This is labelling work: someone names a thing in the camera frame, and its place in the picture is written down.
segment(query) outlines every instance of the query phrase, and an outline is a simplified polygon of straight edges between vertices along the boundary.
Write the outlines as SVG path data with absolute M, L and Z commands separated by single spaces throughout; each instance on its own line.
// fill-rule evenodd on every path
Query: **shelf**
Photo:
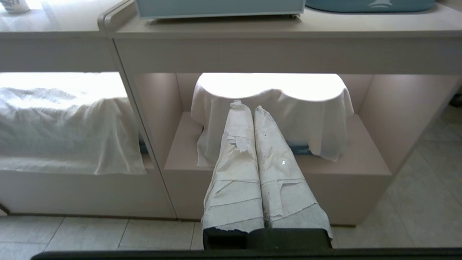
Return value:
M 213 167 L 197 166 L 197 140 L 202 126 L 190 112 L 184 112 L 176 131 L 166 170 L 213 171 Z M 385 161 L 377 150 L 358 115 L 347 120 L 348 145 L 338 162 L 318 156 L 296 156 L 298 165 L 306 174 L 354 174 L 391 176 Z
M 137 176 L 2 171 L 0 197 L 13 213 L 175 219 L 157 165 L 143 162 Z
M 200 219 L 213 167 L 197 167 L 202 126 L 184 112 L 162 175 L 178 218 Z M 332 224 L 357 225 L 374 208 L 392 174 L 358 115 L 347 122 L 349 143 L 338 162 L 298 156 L 297 162 Z
M 99 16 L 126 0 L 28 0 L 30 11 L 9 14 L 0 7 L 0 35 L 24 37 L 43 35 L 105 36 Z
M 116 38 L 462 37 L 462 13 L 436 4 L 416 13 L 331 13 L 306 8 L 282 16 L 151 20 L 133 16 Z

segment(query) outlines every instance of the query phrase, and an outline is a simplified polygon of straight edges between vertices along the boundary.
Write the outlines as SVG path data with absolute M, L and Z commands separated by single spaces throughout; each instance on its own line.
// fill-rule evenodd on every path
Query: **cloth-covered object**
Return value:
M 0 170 L 146 174 L 119 74 L 0 74 Z
M 254 124 L 250 109 L 241 101 L 230 106 L 204 198 L 202 228 L 251 232 L 264 228 Z
M 198 79 L 191 117 L 204 126 L 198 166 L 218 159 L 228 104 L 241 99 L 252 111 L 262 105 L 287 142 L 337 161 L 347 143 L 346 117 L 354 114 L 348 89 L 336 74 L 204 73 Z
M 322 210 L 270 113 L 255 110 L 255 141 L 263 210 L 271 228 L 319 228 L 332 238 Z

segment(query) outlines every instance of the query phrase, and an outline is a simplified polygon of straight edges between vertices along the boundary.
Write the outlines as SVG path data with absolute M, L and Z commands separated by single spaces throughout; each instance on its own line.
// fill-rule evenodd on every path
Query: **black surface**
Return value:
M 259 229 L 247 235 L 247 249 L 317 252 L 331 248 L 329 235 L 323 229 Z
M 4 213 L 6 213 L 7 215 L 10 214 L 10 210 L 7 209 L 5 206 L 3 206 L 2 204 L 0 204 L 0 210 L 2 210 Z
M 310 251 L 206 250 L 206 251 L 111 251 L 45 252 L 32 260 L 456 260 L 462 248 L 327 249 Z
M 456 94 L 449 102 L 449 105 L 455 107 L 462 107 L 462 94 Z
M 204 229 L 202 240 L 204 249 L 246 249 L 247 232 L 239 230 L 224 231 L 216 228 Z

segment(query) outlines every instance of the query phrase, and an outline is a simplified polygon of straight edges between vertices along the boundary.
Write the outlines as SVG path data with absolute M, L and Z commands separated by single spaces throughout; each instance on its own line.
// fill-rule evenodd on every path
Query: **light blue box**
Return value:
M 136 0 L 140 18 L 301 14 L 305 0 Z
M 332 12 L 419 12 L 436 0 L 306 0 L 306 6 Z

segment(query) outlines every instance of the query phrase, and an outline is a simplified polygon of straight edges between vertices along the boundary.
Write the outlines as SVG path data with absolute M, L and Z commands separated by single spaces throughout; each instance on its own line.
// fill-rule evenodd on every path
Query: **floor tile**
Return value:
M 340 248 L 409 248 L 413 243 L 385 194 L 375 210 L 355 228 L 335 228 Z
M 46 243 L 3 243 L 0 242 L 0 260 L 30 260 L 32 256 L 43 252 Z
M 130 220 L 121 247 L 189 250 L 194 222 Z
M 409 163 L 387 193 L 414 245 L 462 246 L 462 207 L 419 153 Z
M 462 142 L 421 142 L 417 150 L 462 204 Z
M 339 247 L 339 242 L 337 240 L 337 234 L 335 233 L 335 229 L 336 228 L 332 228 L 332 235 L 334 236 L 334 238 L 332 239 L 332 241 L 330 242 L 332 244 L 332 248 L 340 248 Z
M 193 241 L 191 242 L 191 250 L 204 250 L 204 242 L 202 241 L 202 224 L 194 223 Z
M 448 124 L 448 125 L 460 138 L 462 138 L 462 124 Z
M 117 251 L 154 251 L 153 248 L 118 247 Z
M 460 141 L 461 138 L 441 119 L 438 119 L 424 135 L 426 141 Z
M 447 106 L 441 118 L 447 124 L 462 124 L 462 107 Z
M 46 251 L 116 250 L 127 219 L 66 217 Z
M 48 243 L 62 217 L 0 217 L 0 242 Z

